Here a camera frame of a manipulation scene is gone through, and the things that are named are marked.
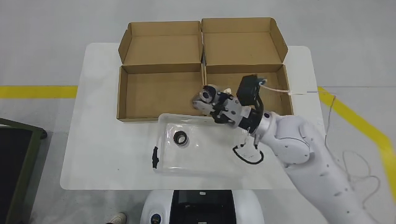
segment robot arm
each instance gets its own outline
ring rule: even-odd
[[[264,111],[259,96],[262,83],[256,75],[245,76],[238,98],[207,85],[192,102],[216,123],[247,130],[254,137],[255,146],[258,142],[268,145],[297,190],[329,223],[374,223],[327,151],[319,131],[299,116]]]

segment cardboard box lid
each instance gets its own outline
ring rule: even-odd
[[[202,19],[207,66],[281,64],[288,48],[273,18]]]
[[[129,23],[118,52],[123,65],[200,64],[200,22]]]

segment white cable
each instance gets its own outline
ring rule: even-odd
[[[260,85],[261,87],[267,89],[267,90],[271,90],[271,91],[274,91],[274,92],[287,93],[287,94],[289,94],[289,95],[303,95],[303,94],[309,94],[309,93],[329,93],[329,92],[323,92],[323,91],[307,91],[307,92],[303,92],[303,93],[293,93],[293,92],[290,91],[290,90],[280,90],[280,89],[274,89],[274,88],[267,87],[267,86],[264,85],[265,83],[266,83],[266,81],[265,81],[265,82],[262,81],[262,82],[259,83],[259,85]],[[336,100],[336,98],[337,98],[336,94],[333,94],[333,93],[329,93],[329,94],[332,94],[332,95],[333,95],[333,100],[332,100],[332,103],[331,103],[331,105],[330,105],[329,116],[328,116],[328,118],[327,118],[327,127],[326,127],[326,134],[325,134],[325,137],[324,137],[324,146],[325,146],[325,148],[327,149],[327,151],[329,152],[330,156],[331,156],[331,157],[333,158],[333,160],[335,161],[335,164],[336,164],[342,171],[344,171],[344,172],[346,173],[346,175],[347,175],[347,177],[348,177],[348,181],[351,183],[351,185],[352,185],[353,188],[355,187],[355,184],[356,184],[356,183],[358,183],[358,182],[363,182],[363,181],[365,181],[365,180],[367,180],[367,179],[369,179],[369,178],[375,178],[375,179],[377,180],[378,183],[377,183],[377,187],[375,188],[375,190],[373,190],[370,194],[368,194],[368,195],[363,199],[363,201],[362,201],[363,209],[366,210],[366,202],[367,202],[373,195],[375,195],[375,194],[378,192],[379,188],[381,187],[381,180],[380,180],[377,176],[371,174],[371,167],[370,167],[370,164],[368,163],[368,161],[367,161],[362,155],[360,155],[360,154],[358,154],[358,153],[356,153],[356,152],[354,152],[354,151],[344,150],[344,151],[342,152],[342,160],[343,160],[343,164],[344,164],[344,167],[345,167],[345,168],[343,168],[340,164],[337,163],[337,162],[339,162],[340,160],[339,160],[339,159],[336,159],[336,157],[334,156],[334,154],[330,151],[329,146],[327,145],[327,134],[329,133],[329,129],[330,129],[330,115],[331,115],[331,113],[332,113],[333,106],[334,106],[335,100]],[[358,157],[360,157],[360,158],[365,162],[365,164],[367,165],[367,168],[368,168],[368,174],[367,174],[367,176],[357,176],[357,175],[353,175],[353,174],[351,174],[351,173],[348,171],[347,162],[346,162],[346,160],[345,160],[345,154],[346,154],[347,152],[349,152],[349,153],[354,153],[355,155],[357,155]],[[367,214],[368,214],[376,223],[381,224],[381,222],[379,222],[377,219],[375,219],[367,210],[366,210],[366,212],[367,212]]]

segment shoe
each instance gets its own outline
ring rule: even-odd
[[[126,224],[125,213],[117,213],[107,224]]]

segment open cardboard box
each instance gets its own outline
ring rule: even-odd
[[[272,18],[202,19],[207,84],[230,88],[233,94],[243,76],[267,78],[267,86],[289,90],[283,60],[288,48]],[[293,114],[286,93],[260,90],[267,111]]]
[[[191,100],[204,84],[200,22],[130,23],[118,49],[117,118],[156,120],[162,113],[201,115]]]

